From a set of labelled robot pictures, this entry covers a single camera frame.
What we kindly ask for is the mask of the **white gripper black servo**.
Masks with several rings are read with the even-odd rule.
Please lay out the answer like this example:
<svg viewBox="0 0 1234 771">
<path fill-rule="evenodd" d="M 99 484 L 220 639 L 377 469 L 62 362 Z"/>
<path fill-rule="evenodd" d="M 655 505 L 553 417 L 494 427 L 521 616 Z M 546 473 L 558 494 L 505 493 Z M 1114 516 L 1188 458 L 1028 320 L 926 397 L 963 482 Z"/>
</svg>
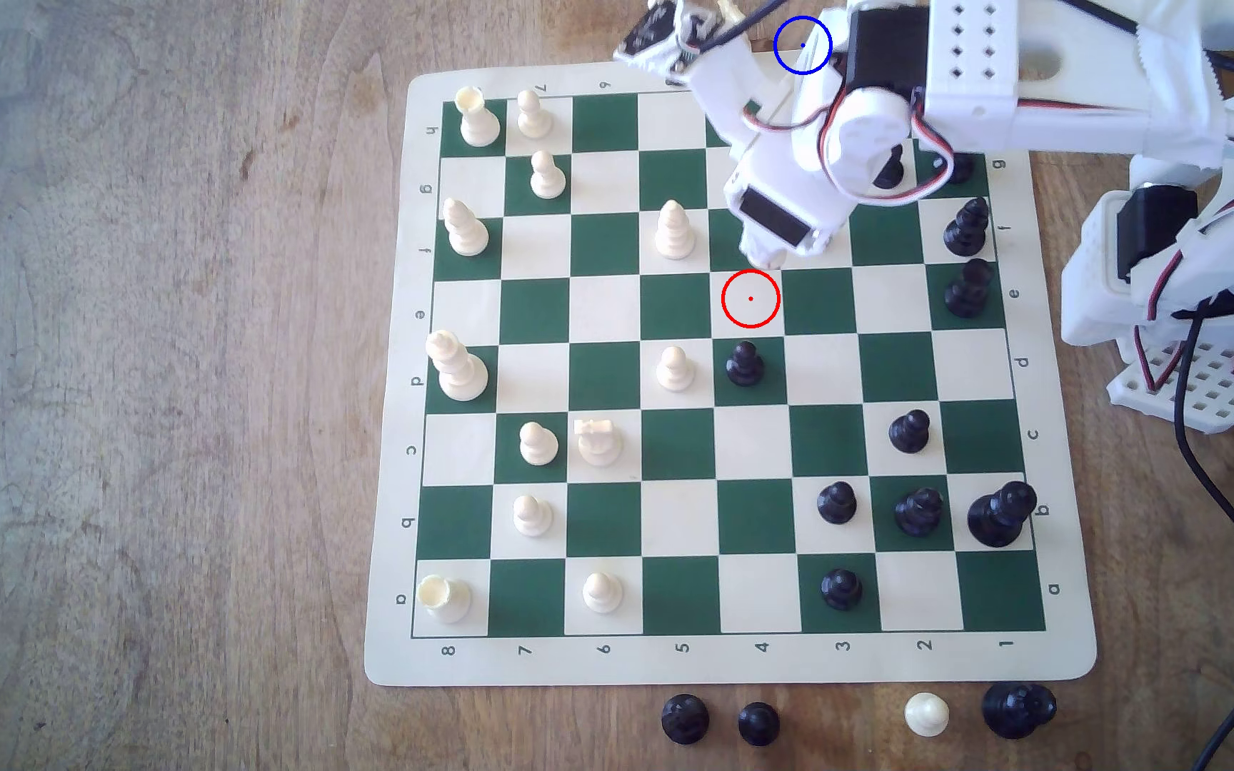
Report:
<svg viewBox="0 0 1234 771">
<path fill-rule="evenodd" d="M 690 91 L 735 162 L 724 192 L 745 226 L 749 262 L 821 254 L 853 212 L 814 154 L 824 109 L 843 81 L 830 58 L 817 60 L 821 70 L 798 76 L 776 59 L 756 59 L 747 44 L 724 44 L 689 67 Z"/>
</svg>

